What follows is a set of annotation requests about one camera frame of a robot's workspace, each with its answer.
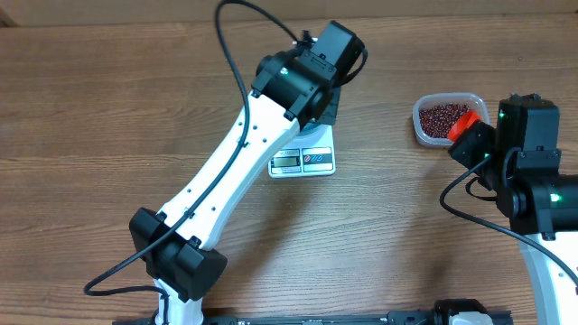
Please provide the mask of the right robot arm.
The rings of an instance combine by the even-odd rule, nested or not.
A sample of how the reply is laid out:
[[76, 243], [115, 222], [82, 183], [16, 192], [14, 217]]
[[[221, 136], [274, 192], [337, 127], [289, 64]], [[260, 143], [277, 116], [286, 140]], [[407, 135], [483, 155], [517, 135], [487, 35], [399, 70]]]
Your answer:
[[448, 150], [468, 174], [494, 191], [508, 227], [442, 205], [518, 241], [540, 324], [577, 322], [577, 178], [559, 172], [559, 122], [552, 101], [513, 94], [500, 101], [495, 126], [473, 122]]

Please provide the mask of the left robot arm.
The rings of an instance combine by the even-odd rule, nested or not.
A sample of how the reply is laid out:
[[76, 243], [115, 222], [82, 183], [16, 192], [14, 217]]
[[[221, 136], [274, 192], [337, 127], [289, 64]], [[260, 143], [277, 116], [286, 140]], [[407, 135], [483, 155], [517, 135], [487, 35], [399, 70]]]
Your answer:
[[227, 259], [216, 250], [233, 210], [262, 171], [272, 178], [332, 175], [332, 127], [342, 85], [367, 50], [332, 21], [321, 35], [264, 57], [236, 123], [193, 179], [129, 230], [158, 292], [153, 324], [201, 324], [202, 299]]

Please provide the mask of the red plastic measuring scoop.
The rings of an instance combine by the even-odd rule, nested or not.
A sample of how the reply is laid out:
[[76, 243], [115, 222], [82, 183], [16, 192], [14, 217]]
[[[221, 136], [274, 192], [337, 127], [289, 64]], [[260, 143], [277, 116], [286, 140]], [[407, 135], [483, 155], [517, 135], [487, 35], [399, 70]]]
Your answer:
[[465, 130], [480, 120], [480, 116], [474, 110], [469, 110], [452, 125], [447, 138], [455, 142]]

